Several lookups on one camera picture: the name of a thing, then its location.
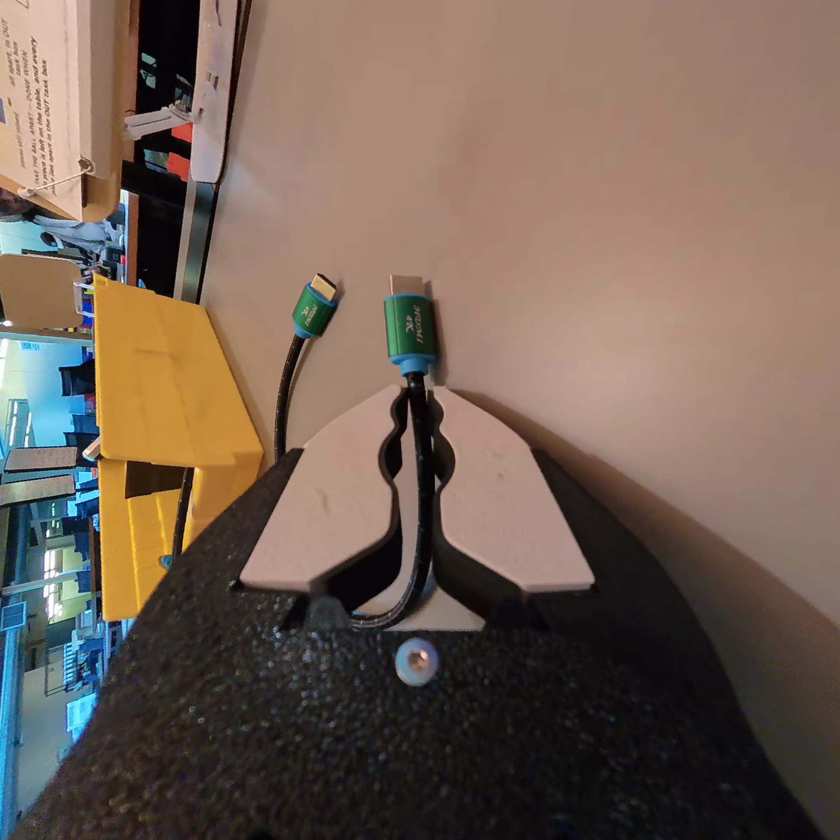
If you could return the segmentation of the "cardboard box with label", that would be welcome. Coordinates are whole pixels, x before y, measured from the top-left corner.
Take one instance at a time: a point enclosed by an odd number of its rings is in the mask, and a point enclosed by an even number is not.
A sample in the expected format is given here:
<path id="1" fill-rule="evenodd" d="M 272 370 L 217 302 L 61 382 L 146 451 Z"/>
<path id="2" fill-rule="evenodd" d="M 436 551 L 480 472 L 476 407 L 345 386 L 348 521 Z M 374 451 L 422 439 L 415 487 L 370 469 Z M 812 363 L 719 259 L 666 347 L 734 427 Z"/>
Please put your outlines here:
<path id="1" fill-rule="evenodd" d="M 1 184 L 77 222 L 119 202 L 128 1 L 1 2 Z"/>

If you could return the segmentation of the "grey desk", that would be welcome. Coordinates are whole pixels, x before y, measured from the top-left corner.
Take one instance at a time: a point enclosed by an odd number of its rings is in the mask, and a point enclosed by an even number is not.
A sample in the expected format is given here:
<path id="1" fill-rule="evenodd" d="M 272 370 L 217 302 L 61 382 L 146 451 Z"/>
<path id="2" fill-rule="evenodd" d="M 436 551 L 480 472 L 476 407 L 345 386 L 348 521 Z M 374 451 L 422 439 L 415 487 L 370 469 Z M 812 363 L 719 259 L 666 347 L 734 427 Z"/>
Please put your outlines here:
<path id="1" fill-rule="evenodd" d="M 838 2 L 253 2 L 203 283 L 270 462 L 302 285 L 344 289 L 300 445 L 438 379 L 685 578 L 734 549 L 838 624 Z"/>

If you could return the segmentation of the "yellow plastic box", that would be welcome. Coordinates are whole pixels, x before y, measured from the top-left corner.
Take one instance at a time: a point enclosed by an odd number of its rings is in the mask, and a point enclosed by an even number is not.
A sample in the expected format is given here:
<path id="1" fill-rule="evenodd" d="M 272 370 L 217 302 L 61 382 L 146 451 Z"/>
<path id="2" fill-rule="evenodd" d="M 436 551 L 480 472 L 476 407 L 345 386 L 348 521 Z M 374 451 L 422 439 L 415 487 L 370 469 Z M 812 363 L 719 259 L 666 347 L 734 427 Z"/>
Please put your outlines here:
<path id="1" fill-rule="evenodd" d="M 165 573 L 184 471 L 187 547 L 255 482 L 264 452 L 203 308 L 98 277 L 93 312 L 101 606 L 117 622 Z"/>

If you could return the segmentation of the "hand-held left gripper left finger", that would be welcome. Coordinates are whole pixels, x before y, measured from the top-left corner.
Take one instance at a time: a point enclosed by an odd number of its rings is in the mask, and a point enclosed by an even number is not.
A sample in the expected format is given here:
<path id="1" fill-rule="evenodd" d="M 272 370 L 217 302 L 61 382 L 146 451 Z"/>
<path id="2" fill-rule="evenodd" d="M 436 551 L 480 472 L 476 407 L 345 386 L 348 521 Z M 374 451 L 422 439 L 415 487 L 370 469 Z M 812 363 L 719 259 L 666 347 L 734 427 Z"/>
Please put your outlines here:
<path id="1" fill-rule="evenodd" d="M 403 388 L 388 385 L 304 446 L 239 579 L 308 596 L 374 596 L 399 574 L 400 508 L 386 446 Z"/>

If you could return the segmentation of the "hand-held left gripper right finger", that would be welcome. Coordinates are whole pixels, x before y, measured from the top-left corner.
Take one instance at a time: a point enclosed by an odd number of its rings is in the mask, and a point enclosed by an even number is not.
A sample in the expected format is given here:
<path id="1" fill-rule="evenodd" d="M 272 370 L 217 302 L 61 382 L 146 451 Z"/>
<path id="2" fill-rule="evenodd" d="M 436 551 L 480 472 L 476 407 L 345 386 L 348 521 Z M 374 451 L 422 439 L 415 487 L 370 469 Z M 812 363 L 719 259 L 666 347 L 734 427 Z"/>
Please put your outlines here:
<path id="1" fill-rule="evenodd" d="M 448 388 L 433 397 L 444 446 L 442 567 L 467 560 L 517 592 L 590 589 L 594 573 L 530 446 Z"/>

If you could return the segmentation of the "tan rounded board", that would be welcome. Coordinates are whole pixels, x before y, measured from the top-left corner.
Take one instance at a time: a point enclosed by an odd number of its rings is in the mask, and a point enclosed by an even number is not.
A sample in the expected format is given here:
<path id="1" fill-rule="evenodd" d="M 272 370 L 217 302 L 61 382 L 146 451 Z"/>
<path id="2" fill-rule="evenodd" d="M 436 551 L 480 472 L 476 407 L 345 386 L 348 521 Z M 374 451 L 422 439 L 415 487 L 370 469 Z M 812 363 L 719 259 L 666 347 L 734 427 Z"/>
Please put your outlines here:
<path id="1" fill-rule="evenodd" d="M 77 329 L 81 268 L 69 259 L 1 255 L 1 302 L 5 320 L 15 327 Z"/>

